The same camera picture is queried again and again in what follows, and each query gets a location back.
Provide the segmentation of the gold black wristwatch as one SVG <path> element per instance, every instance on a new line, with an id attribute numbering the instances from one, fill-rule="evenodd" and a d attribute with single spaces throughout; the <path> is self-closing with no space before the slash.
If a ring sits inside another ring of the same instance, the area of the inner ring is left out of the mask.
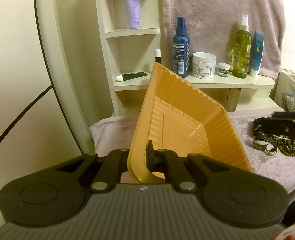
<path id="1" fill-rule="evenodd" d="M 278 151 L 276 140 L 272 135 L 263 132 L 264 125 L 267 124 L 267 120 L 269 119 L 271 117 L 261 117 L 253 120 L 253 146 L 266 155 L 273 156 Z"/>

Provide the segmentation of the orange plastic tray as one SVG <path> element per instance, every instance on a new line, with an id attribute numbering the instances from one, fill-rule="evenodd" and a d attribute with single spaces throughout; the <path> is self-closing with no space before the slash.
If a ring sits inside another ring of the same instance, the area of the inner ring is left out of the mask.
<path id="1" fill-rule="evenodd" d="M 172 150 L 180 157 L 203 154 L 252 171 L 238 133 L 216 100 L 160 63 L 155 63 L 127 160 L 136 183 L 161 184 L 163 177 L 146 166 L 149 140 L 154 149 Z"/>

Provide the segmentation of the cream pillow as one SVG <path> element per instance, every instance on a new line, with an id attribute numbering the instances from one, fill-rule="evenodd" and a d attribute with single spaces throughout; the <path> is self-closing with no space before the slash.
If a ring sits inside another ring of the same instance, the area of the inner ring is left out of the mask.
<path id="1" fill-rule="evenodd" d="M 279 72 L 275 84 L 274 101 L 281 104 L 283 93 L 295 93 L 295 71 L 283 69 Z"/>

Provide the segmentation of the green olive spray bottle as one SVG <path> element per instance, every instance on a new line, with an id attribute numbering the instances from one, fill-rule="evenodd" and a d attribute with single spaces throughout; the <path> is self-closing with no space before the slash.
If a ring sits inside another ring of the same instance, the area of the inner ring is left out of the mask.
<path id="1" fill-rule="evenodd" d="M 244 79 L 247 77 L 250 62 L 252 36 L 249 32 L 248 16 L 241 16 L 240 29 L 237 32 L 234 46 L 234 61 L 232 74 Z"/>

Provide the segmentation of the black tube lying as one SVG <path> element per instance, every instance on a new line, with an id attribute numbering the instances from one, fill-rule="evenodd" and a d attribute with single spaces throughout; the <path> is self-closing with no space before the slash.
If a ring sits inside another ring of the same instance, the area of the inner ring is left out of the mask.
<path id="1" fill-rule="evenodd" d="M 127 73 L 127 74 L 121 74 L 115 77 L 115 80 L 117 82 L 127 81 L 131 79 L 136 79 L 139 77 L 147 76 L 145 72 L 135 72 L 135 73 Z"/>

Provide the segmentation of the small green white jar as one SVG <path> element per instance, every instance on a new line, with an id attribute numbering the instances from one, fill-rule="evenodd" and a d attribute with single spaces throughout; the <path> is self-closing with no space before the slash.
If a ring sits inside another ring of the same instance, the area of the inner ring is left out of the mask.
<path id="1" fill-rule="evenodd" d="M 228 77 L 230 72 L 230 65 L 227 63 L 219 63 L 219 71 L 218 76 L 220 77 Z"/>

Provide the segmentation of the blue white tube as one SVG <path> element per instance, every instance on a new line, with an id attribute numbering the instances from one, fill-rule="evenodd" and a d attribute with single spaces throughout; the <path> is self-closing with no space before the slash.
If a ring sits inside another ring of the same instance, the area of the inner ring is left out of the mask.
<path id="1" fill-rule="evenodd" d="M 264 34 L 256 31 L 254 35 L 254 45 L 253 45 L 251 72 L 250 72 L 250 76 L 252 77 L 258 77 L 259 75 L 260 66 L 262 64 L 262 59 L 263 59 L 264 41 L 265 41 Z"/>

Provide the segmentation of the white cream jar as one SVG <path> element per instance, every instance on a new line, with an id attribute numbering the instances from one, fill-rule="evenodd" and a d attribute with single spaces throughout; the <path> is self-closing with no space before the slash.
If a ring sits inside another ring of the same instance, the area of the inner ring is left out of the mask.
<path id="1" fill-rule="evenodd" d="M 215 74 L 216 56 L 211 53 L 193 53 L 192 75 L 199 79 L 211 79 Z"/>

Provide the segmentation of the blue spray bottle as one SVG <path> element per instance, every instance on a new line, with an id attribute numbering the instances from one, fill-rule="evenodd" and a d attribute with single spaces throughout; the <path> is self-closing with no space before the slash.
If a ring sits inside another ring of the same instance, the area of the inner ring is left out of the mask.
<path id="1" fill-rule="evenodd" d="M 173 37 L 173 71 L 180 77 L 187 77 L 189 74 L 189 43 L 185 18 L 178 17 Z"/>

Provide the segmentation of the lilac towel hanging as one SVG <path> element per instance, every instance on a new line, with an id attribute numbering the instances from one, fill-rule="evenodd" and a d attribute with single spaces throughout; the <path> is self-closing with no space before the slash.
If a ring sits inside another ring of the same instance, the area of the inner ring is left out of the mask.
<path id="1" fill-rule="evenodd" d="M 278 76 L 285 16 L 282 0 L 162 0 L 162 63 L 173 67 L 173 36 L 176 20 L 183 17 L 190 38 L 190 52 L 207 52 L 217 62 L 229 62 L 241 16 L 248 16 L 252 35 L 265 36 L 261 75 Z"/>

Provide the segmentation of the cream corner shelf unit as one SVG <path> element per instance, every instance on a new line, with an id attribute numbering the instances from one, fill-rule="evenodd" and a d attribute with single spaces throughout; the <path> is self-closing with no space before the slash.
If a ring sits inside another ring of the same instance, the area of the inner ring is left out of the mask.
<path id="1" fill-rule="evenodd" d="M 141 28 L 128 27 L 125 0 L 96 0 L 103 61 L 113 104 L 113 115 L 135 115 L 140 112 L 155 63 L 154 50 L 161 48 L 162 0 L 140 0 Z M 121 74 L 145 72 L 147 76 L 117 82 Z M 186 78 L 229 111 L 266 109 L 277 104 L 270 97 L 275 82 L 264 76 L 238 79 Z"/>

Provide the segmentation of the lilac tube on shelf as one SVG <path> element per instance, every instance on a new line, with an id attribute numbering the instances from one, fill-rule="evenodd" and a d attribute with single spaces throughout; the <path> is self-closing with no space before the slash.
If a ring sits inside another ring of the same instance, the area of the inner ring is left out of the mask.
<path id="1" fill-rule="evenodd" d="M 141 28 L 140 19 L 140 0 L 125 0 L 128 18 L 128 26 L 130 29 Z"/>

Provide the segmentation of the white curved door frame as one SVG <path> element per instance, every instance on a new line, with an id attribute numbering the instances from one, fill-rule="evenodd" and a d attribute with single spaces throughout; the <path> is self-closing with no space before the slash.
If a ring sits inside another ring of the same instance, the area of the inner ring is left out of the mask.
<path id="1" fill-rule="evenodd" d="M 56 100 L 80 152 L 93 153 L 94 140 L 86 124 L 69 72 L 56 0 L 34 0 L 34 3 L 39 41 Z"/>

